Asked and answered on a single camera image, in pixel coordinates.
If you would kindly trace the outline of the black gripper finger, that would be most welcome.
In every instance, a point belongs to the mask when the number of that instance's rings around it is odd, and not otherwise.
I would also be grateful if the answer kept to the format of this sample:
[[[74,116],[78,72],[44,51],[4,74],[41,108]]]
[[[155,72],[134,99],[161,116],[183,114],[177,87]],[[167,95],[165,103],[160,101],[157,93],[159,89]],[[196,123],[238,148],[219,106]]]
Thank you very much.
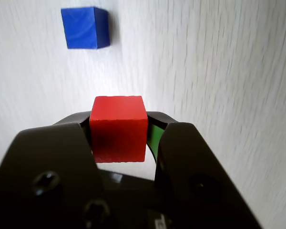
[[[89,113],[21,131],[0,165],[0,229],[103,229]]]
[[[178,229],[258,229],[260,224],[197,128],[148,112],[162,129],[155,181],[164,185]]]

